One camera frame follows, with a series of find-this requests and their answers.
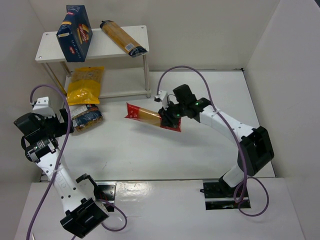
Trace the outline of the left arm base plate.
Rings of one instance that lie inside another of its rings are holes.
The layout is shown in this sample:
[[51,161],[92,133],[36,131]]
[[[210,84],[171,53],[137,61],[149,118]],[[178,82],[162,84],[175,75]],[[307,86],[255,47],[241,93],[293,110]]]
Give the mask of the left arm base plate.
[[115,181],[97,181],[96,183],[100,187],[101,191],[104,193],[104,199],[110,202],[111,204],[114,204],[117,183]]

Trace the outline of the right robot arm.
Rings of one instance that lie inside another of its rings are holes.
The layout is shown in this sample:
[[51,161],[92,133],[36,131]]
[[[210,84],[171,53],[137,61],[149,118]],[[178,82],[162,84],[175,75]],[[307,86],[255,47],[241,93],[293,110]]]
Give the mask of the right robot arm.
[[214,109],[209,99],[196,98],[187,84],[176,87],[173,93],[176,103],[169,99],[166,91],[161,90],[154,97],[154,101],[162,103],[158,111],[161,126],[174,129],[179,126],[182,117],[188,117],[211,127],[240,146],[237,163],[218,180],[215,190],[219,194],[230,197],[244,176],[255,176],[274,158],[269,133],[264,127],[254,128],[218,108]]

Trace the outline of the red spaghetti bag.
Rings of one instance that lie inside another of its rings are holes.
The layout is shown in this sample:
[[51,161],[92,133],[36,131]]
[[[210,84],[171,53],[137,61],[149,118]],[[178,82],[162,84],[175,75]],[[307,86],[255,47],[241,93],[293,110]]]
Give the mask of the red spaghetti bag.
[[126,119],[131,119],[135,121],[139,121],[142,123],[146,123],[155,127],[181,132],[181,120],[178,121],[177,126],[165,126],[163,124],[163,119],[159,113],[155,111],[151,111],[130,103],[126,103],[127,107],[127,115],[125,116]]

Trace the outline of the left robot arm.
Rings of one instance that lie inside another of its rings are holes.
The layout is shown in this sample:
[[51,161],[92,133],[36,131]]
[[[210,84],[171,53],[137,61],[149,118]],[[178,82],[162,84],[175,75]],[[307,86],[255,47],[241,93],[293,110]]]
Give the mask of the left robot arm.
[[14,121],[22,132],[21,146],[26,158],[35,163],[48,177],[62,202],[65,217],[62,227],[82,239],[108,218],[102,203],[106,198],[102,189],[88,174],[73,178],[59,147],[57,138],[68,137],[74,131],[70,111],[62,108],[63,122],[57,116],[26,113]]

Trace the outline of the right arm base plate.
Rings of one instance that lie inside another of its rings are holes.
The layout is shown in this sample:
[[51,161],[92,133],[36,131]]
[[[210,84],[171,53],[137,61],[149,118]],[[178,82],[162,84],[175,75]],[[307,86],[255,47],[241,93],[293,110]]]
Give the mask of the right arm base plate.
[[204,180],[203,187],[199,191],[204,195],[205,209],[207,211],[238,208],[239,204],[233,198],[234,189],[223,192],[217,179]]

